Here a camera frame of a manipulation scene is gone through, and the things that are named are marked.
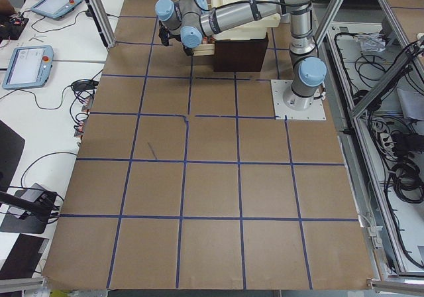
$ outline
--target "white mounting plate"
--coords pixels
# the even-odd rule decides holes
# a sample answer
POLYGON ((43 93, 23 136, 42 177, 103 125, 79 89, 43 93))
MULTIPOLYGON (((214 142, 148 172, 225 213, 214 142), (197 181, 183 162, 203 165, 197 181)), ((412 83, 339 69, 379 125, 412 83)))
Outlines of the white mounting plate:
POLYGON ((323 102, 321 99, 314 100, 311 107, 305 111, 297 111, 289 108, 283 101, 283 93, 292 84, 292 80, 271 80, 272 99, 274 100, 274 111, 276 119, 289 120, 318 120, 324 121, 325 117, 323 102))

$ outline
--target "robotic manipulator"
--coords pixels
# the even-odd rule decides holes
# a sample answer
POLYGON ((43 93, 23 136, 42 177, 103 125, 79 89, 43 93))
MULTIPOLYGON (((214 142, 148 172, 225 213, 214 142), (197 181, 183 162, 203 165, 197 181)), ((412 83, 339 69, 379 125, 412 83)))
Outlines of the robotic manipulator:
POLYGON ((186 54, 201 44, 203 37, 279 13, 290 14, 290 58, 295 79, 284 92, 285 104, 298 111, 307 109, 323 83, 327 67, 317 58, 313 38, 311 0, 241 0, 208 9, 206 0, 159 0, 155 6, 160 20, 162 44, 175 38, 186 54))

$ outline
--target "white table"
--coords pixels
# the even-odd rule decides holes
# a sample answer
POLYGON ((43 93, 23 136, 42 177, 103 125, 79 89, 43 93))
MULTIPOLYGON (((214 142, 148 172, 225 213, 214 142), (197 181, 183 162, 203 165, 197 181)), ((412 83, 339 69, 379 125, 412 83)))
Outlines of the white table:
MULTIPOLYGON (((22 11, 29 9, 39 0, 26 0, 22 11)), ((107 13, 118 16, 124 0, 102 0, 107 13)), ((55 21, 45 18, 35 24, 37 30, 59 29, 72 24, 76 15, 80 11, 87 9, 85 2, 79 4, 75 10, 68 13, 63 19, 55 21)), ((25 17, 29 18, 28 25, 25 27, 19 40, 12 40, 4 48, 0 48, 0 68, 7 67, 12 51, 18 46, 36 46, 48 44, 54 49, 54 60, 70 62, 104 62, 107 57, 107 50, 104 47, 99 33, 97 32, 94 20, 81 13, 78 15, 76 24, 63 30, 51 31, 44 34, 37 33, 31 28, 31 24, 42 18, 33 12, 26 12, 25 17), (36 36, 43 42, 32 39, 36 36)), ((112 29, 115 30, 118 19, 109 17, 112 29)))
MULTIPOLYGON (((103 64, 96 63, 55 62, 46 85, 43 88, 29 90, 37 95, 42 107, 56 107, 59 105, 62 90, 66 86, 78 79, 91 78, 102 68, 103 64)), ((4 75, 4 72, 0 73, 0 80, 3 80, 4 75)), ((9 91, 0 89, 0 97, 6 93, 9 91)), ((67 89, 62 107, 54 111, 38 109, 34 97, 25 92, 17 91, 0 100, 0 119, 25 139, 23 155, 11 185, 19 186, 25 169, 44 154, 58 151, 78 153, 77 142, 80 139, 74 138, 74 122, 69 114, 74 98, 72 90, 67 89)), ((80 110, 81 104, 76 102, 72 109, 73 115, 80 110)), ((74 163, 75 156, 70 154, 56 154, 44 158, 28 171, 24 185, 32 186, 38 183, 47 190, 58 192, 65 197, 74 163)), ((16 189, 10 189, 8 193, 14 194, 15 191, 16 189)), ((2 205, 0 212, 6 212, 7 208, 6 205, 2 205)), ((4 215, 0 214, 0 223, 3 218, 4 215)), ((42 259, 47 257, 55 228, 56 224, 51 224, 47 225, 43 234, 31 234, 50 239, 42 259)), ((0 267, 18 235, 0 232, 0 267)))

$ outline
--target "tablet screen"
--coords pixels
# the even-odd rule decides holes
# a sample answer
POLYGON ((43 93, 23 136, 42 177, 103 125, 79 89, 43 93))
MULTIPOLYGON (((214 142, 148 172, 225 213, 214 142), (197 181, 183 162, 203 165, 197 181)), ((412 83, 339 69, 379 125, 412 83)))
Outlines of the tablet screen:
POLYGON ((67 3, 69 3, 69 0, 44 0, 35 9, 53 15, 67 3))
POLYGON ((28 84, 37 81, 43 48, 27 48, 19 50, 16 54, 15 64, 9 76, 9 84, 28 84))

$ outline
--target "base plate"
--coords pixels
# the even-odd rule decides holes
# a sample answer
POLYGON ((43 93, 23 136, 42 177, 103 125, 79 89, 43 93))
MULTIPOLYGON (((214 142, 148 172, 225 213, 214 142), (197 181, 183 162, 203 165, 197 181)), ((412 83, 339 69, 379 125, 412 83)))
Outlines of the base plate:
POLYGON ((271 80, 272 99, 274 100, 274 111, 276 119, 292 120, 318 120, 324 121, 325 117, 323 102, 321 99, 314 100, 311 107, 305 111, 297 111, 289 108, 283 101, 283 93, 292 84, 292 80, 271 80))

